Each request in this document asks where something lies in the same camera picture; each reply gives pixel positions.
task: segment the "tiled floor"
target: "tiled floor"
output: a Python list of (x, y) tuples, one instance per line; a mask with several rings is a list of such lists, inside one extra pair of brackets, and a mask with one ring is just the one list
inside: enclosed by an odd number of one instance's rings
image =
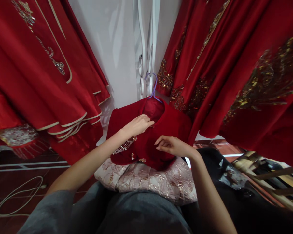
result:
[[(201, 147), (213, 147), (216, 148), (222, 154), (238, 154), (244, 153), (242, 149), (236, 146), (228, 144), (225, 140), (213, 140), (210, 141), (198, 141), (195, 142), (195, 148)], [(227, 157), (229, 162), (232, 162), (237, 157)], [(54, 152), (50, 151), (47, 155), (37, 157), (35, 159), (27, 160), (26, 163), (35, 162), (55, 162), (55, 161), (65, 161), (63, 158), (59, 157)], [(12, 152), (1, 152), (0, 153), (0, 165), (1, 164), (12, 164), (12, 163), (24, 163), (22, 159), (17, 158)], [(43, 183), (47, 187), (45, 189), (39, 189), (35, 196), (29, 201), (29, 203), (22, 208), (17, 214), (30, 214), (37, 204), (44, 197), (48, 190), (48, 187), (55, 181), (55, 179), (61, 175), (67, 168), (56, 168), (56, 169), (35, 169), (35, 170), (25, 170), (25, 171), (11, 171), (11, 172), (0, 172), (0, 201), (4, 199), (10, 192), (25, 183), (31, 178), (36, 176), (43, 177)], [(95, 178), (89, 179), (76, 193), (74, 202), (77, 202), (81, 197), (84, 196), (86, 191), (95, 182)], [(40, 183), (39, 179), (35, 179), (21, 188), (21, 190), (31, 189), (38, 186)], [(7, 200), (0, 212), (2, 214), (8, 214), (16, 209), (20, 208), (25, 204), (32, 195), (34, 191), (28, 191), (24, 193), (17, 194), (15, 197)], [(14, 234), (21, 228), (21, 226), (26, 221), (26, 216), (15, 216), (15, 217), (4, 217), (0, 218), (0, 234)]]

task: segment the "right hand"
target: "right hand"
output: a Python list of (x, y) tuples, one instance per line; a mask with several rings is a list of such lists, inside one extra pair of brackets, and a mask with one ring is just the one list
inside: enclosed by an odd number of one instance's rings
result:
[(192, 146), (184, 143), (183, 141), (179, 140), (177, 137), (174, 136), (160, 136), (154, 145), (157, 145), (157, 150), (164, 151), (166, 153), (170, 153), (177, 157), (187, 157), (191, 158), (197, 151)]
[(127, 138), (131, 138), (133, 136), (144, 133), (145, 130), (153, 124), (154, 121), (151, 121), (147, 115), (142, 114), (131, 120), (128, 124), (126, 124), (126, 126), (122, 128), (122, 130), (124, 130), (124, 132), (127, 134)]

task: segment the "purple hanger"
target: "purple hanger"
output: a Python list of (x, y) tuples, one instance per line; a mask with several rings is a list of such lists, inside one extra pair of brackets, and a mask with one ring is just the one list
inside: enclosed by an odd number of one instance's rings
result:
[(156, 75), (155, 73), (153, 73), (153, 75), (155, 75), (155, 77), (156, 77), (156, 81), (155, 81), (155, 85), (154, 85), (154, 88), (153, 88), (152, 94), (151, 94), (151, 96), (150, 96), (148, 99), (150, 99), (151, 97), (154, 97), (156, 100), (158, 100), (159, 102), (163, 103), (161, 100), (159, 100), (159, 99), (155, 96), (155, 89), (156, 89), (156, 85), (157, 85), (157, 75)]

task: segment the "gray sleeve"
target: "gray sleeve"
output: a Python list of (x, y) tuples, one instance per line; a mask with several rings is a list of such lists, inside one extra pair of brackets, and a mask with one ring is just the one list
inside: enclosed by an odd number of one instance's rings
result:
[(44, 197), (18, 234), (67, 233), (74, 194), (71, 191), (57, 191)]

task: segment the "person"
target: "person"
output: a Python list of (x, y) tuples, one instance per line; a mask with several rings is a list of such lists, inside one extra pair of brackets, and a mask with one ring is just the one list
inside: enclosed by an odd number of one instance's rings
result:
[[(76, 204), (74, 194), (127, 139), (152, 126), (140, 115), (63, 172), (26, 220), (24, 233), (193, 233), (180, 207), (149, 191), (115, 193), (96, 182)], [(156, 149), (188, 157), (205, 233), (237, 233), (201, 155), (176, 137), (161, 136)]]

